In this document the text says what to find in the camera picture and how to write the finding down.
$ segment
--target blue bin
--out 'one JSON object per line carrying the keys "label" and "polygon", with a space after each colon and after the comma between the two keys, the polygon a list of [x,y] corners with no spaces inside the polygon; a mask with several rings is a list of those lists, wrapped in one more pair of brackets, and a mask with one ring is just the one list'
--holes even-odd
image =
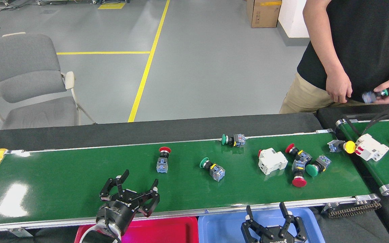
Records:
{"label": "blue bin", "polygon": [[[308,208],[287,209],[294,216],[299,216],[304,221],[307,231],[306,243],[325,243],[319,225]],[[241,224],[245,221],[246,212],[212,214],[200,216],[199,243],[244,243],[244,237],[241,232]],[[276,226],[284,224],[284,218],[280,209],[253,211],[253,218],[262,226]],[[296,230],[293,224],[288,230],[293,236]],[[250,229],[250,233],[256,239],[259,237]]]}

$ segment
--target gray floor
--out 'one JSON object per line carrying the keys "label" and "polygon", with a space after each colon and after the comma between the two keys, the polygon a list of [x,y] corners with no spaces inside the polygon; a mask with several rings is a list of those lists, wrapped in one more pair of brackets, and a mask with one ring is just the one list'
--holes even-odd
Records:
{"label": "gray floor", "polygon": [[[0,12],[0,36],[22,31],[46,34],[57,52],[150,51],[165,3],[132,0],[112,10],[97,9],[90,0],[25,6]],[[135,121],[279,111],[305,47],[287,47],[277,29],[250,28],[245,3],[170,0]],[[76,74],[78,99],[97,123],[128,121],[148,54],[58,58],[63,72]],[[1,113],[67,95],[16,104],[0,99]]]}

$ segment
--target yellow floor line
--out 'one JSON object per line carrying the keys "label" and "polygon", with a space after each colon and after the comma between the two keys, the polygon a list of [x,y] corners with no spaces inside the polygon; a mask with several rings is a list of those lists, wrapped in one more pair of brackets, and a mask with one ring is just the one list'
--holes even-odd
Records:
{"label": "yellow floor line", "polygon": [[165,9],[162,14],[162,18],[159,23],[159,28],[157,29],[156,37],[154,38],[153,46],[151,48],[150,55],[148,57],[147,65],[142,75],[142,80],[140,81],[139,89],[137,90],[136,98],[134,99],[133,107],[131,108],[130,117],[128,117],[128,122],[134,122],[136,117],[137,108],[139,107],[140,99],[142,98],[142,93],[144,92],[145,83],[147,82],[148,74],[151,68],[151,62],[153,61],[154,53],[156,52],[157,42],[159,41],[160,33],[162,32],[163,23],[165,21],[167,9],[169,7],[169,1],[166,1]]}
{"label": "yellow floor line", "polygon": [[57,55],[85,55],[85,54],[149,54],[150,51],[81,51],[57,52]]}

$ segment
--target white circuit breaker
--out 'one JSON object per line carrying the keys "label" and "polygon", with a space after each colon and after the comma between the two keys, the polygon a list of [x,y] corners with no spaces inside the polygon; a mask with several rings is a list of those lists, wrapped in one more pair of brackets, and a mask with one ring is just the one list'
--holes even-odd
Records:
{"label": "white circuit breaker", "polygon": [[359,137],[355,145],[355,153],[365,161],[369,161],[370,159],[378,161],[389,150],[389,147],[376,141],[369,134],[364,134]]}
{"label": "white circuit breaker", "polygon": [[265,175],[269,175],[276,169],[284,169],[287,159],[282,152],[276,152],[273,148],[259,151],[259,168]]}

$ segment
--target white wall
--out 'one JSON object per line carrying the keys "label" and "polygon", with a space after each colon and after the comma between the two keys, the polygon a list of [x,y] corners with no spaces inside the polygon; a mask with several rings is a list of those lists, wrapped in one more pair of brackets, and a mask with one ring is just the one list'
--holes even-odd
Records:
{"label": "white wall", "polygon": [[278,20],[289,38],[308,38],[303,18],[306,0],[283,0]]}

